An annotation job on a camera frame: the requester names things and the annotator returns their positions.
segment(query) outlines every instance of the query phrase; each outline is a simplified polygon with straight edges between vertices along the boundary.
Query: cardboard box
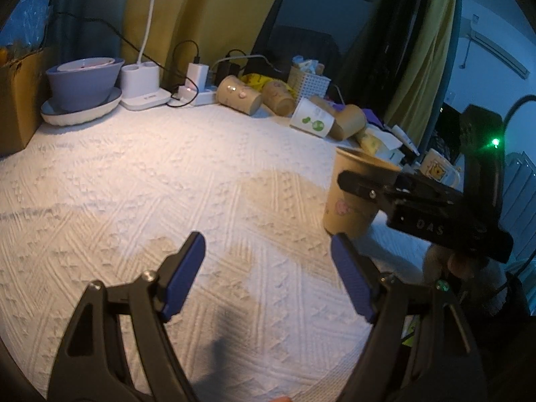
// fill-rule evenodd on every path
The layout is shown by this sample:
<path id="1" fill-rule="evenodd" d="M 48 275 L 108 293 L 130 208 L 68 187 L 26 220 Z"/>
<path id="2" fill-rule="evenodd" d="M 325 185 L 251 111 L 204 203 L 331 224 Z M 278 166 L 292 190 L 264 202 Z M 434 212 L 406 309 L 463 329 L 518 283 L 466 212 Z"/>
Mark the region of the cardboard box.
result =
<path id="1" fill-rule="evenodd" d="M 0 68 L 0 155 L 21 151 L 41 125 L 41 106 L 50 98 L 46 70 L 53 53 L 45 48 Z"/>

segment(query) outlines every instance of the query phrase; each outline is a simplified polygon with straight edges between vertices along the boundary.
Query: cartoon mug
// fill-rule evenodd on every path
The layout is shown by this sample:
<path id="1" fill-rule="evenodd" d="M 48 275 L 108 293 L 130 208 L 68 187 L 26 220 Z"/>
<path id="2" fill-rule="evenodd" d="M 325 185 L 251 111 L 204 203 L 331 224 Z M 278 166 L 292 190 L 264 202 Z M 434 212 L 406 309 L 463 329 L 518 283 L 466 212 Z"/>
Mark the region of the cartoon mug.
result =
<path id="1" fill-rule="evenodd" d="M 433 148 L 424 157 L 419 170 L 426 177 L 451 188 L 456 188 L 462 181 L 458 170 Z"/>

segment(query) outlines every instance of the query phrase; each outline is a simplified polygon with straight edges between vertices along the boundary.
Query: yellow curtain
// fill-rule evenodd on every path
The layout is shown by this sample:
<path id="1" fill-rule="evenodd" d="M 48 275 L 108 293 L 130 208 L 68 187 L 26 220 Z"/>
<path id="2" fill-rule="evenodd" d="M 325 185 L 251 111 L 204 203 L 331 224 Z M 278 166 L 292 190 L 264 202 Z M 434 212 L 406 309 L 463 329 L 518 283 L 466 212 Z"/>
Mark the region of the yellow curtain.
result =
<path id="1" fill-rule="evenodd" d="M 160 64 L 177 67 L 183 72 L 195 56 L 192 44 L 181 45 L 178 61 L 172 51 L 184 39 L 195 40 L 201 50 L 201 62 L 211 65 L 232 48 L 251 51 L 270 8 L 275 0 L 156 0 L 151 36 L 146 54 Z M 127 0 L 123 29 L 136 44 L 141 43 L 149 0 Z M 136 52 L 123 45 L 127 63 L 136 59 Z M 166 84 L 173 78 L 166 76 Z"/>
<path id="2" fill-rule="evenodd" d="M 385 114 L 419 145 L 443 76 L 456 0 L 430 0 L 406 73 Z"/>

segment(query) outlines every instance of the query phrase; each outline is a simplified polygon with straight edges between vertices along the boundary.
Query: white desk lamp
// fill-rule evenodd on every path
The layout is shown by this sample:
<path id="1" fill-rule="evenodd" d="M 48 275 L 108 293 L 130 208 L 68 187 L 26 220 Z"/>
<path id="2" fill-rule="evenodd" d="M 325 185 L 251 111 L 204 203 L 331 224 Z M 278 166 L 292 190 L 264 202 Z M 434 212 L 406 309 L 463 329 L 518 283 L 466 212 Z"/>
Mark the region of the white desk lamp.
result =
<path id="1" fill-rule="evenodd" d="M 145 38 L 139 52 L 138 61 L 121 69 L 121 105 L 132 111 L 141 111 L 166 104 L 171 93 L 160 88 L 160 68 L 152 61 L 141 62 L 149 39 L 153 20 L 154 1 L 149 5 L 149 16 L 145 29 Z"/>

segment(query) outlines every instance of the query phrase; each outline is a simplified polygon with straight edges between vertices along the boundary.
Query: textured bedspread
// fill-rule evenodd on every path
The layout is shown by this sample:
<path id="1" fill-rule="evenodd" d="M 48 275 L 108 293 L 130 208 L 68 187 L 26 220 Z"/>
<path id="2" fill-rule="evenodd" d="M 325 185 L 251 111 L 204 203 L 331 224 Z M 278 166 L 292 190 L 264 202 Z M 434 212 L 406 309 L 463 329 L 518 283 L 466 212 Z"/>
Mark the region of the textured bedspread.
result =
<path id="1" fill-rule="evenodd" d="M 200 399 L 335 400 L 369 326 L 321 225 L 334 150 L 285 118 L 218 106 L 43 125 L 0 161 L 0 333 L 24 373 L 46 392 L 89 281 L 131 281 L 199 230 L 207 256 L 167 330 Z M 359 246 L 419 279 L 426 244 L 381 215 Z M 124 323 L 133 378 L 148 391 Z"/>

